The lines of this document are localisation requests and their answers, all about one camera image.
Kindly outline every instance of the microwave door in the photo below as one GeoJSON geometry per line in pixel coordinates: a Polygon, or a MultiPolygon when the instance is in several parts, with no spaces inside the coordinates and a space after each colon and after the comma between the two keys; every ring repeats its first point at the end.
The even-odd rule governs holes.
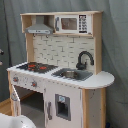
{"type": "Polygon", "coordinates": [[[61,15],[57,19],[56,33],[79,33],[78,15],[61,15]]]}

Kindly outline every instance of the stovetop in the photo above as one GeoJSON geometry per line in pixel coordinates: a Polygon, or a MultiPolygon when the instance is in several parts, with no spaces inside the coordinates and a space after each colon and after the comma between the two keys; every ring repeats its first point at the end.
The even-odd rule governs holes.
{"type": "Polygon", "coordinates": [[[19,66],[17,68],[23,69],[23,70],[28,70],[30,72],[38,72],[38,73],[46,73],[52,69],[57,68],[58,66],[54,65],[48,65],[48,64],[42,64],[42,63],[36,63],[36,62],[30,62],[27,64],[24,64],[22,66],[19,66]]]}

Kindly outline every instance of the knob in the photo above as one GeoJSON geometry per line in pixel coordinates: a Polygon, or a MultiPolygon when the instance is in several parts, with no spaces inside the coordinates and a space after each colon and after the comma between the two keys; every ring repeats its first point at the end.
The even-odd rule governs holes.
{"type": "Polygon", "coordinates": [[[14,82],[18,82],[18,81],[19,81],[18,77],[14,77],[14,78],[13,78],[13,81],[14,81],[14,82]]]}
{"type": "Polygon", "coordinates": [[[0,65],[3,65],[3,62],[2,61],[0,61],[0,65]]]}
{"type": "Polygon", "coordinates": [[[3,52],[1,49],[0,49],[0,54],[1,54],[1,55],[3,55],[3,54],[4,54],[4,52],[3,52]]]}
{"type": "Polygon", "coordinates": [[[35,82],[35,81],[32,82],[32,86],[33,86],[33,87],[37,87],[37,82],[35,82]]]}

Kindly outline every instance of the wall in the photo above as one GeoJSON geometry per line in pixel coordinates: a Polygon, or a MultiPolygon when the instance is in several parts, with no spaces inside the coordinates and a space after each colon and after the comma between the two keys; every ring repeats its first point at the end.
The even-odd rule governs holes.
{"type": "MultiPolygon", "coordinates": [[[[78,56],[82,51],[88,51],[94,58],[94,39],[79,36],[34,36],[35,61],[76,68],[78,56]]],[[[90,58],[82,56],[82,63],[87,63],[87,70],[94,71],[90,58]]]]}

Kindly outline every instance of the oven window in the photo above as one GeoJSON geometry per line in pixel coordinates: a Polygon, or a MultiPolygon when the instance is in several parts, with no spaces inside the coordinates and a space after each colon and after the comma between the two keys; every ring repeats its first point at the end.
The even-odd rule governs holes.
{"type": "Polygon", "coordinates": [[[76,18],[62,18],[61,26],[64,30],[77,30],[77,19],[76,18]]]}

